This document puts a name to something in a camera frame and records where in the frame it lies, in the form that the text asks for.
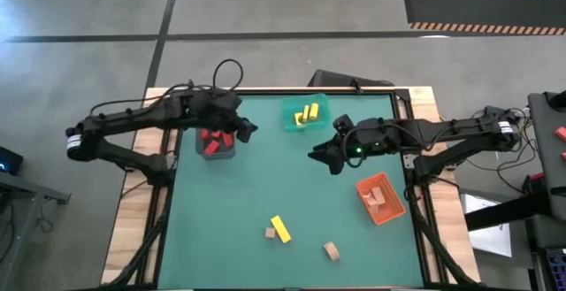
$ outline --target orange tray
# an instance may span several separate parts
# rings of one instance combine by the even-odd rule
[[[373,175],[369,179],[359,181],[356,184],[356,188],[357,194],[359,194],[365,209],[368,211],[368,214],[370,214],[371,219],[373,219],[373,222],[376,225],[382,225],[405,213],[405,207],[397,193],[395,193],[393,185],[391,185],[391,182],[384,172]],[[365,197],[371,195],[372,188],[381,189],[381,193],[385,198],[385,203],[379,206],[379,211],[377,213],[371,212],[370,205],[365,200]]]

